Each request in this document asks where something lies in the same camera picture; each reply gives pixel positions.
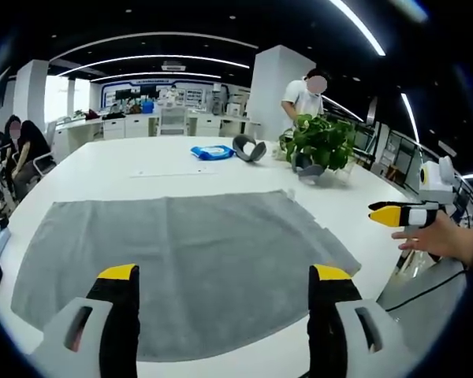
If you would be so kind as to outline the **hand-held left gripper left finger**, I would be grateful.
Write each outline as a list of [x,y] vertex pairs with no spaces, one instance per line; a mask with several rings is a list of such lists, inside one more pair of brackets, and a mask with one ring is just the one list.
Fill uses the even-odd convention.
[[32,360],[44,377],[136,377],[139,311],[139,266],[105,269],[47,323]]

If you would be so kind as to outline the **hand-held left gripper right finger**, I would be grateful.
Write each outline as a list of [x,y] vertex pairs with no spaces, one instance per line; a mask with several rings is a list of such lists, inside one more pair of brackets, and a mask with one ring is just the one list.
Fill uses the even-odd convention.
[[406,377],[415,364],[397,322],[341,269],[309,268],[308,316],[309,377]]

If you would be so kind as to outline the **person's right hand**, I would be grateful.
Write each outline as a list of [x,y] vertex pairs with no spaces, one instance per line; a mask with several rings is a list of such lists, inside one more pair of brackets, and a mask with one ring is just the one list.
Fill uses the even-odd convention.
[[465,265],[473,262],[473,228],[462,228],[445,213],[438,212],[428,227],[394,232],[392,239],[404,240],[400,250],[420,250],[441,258],[454,258]]

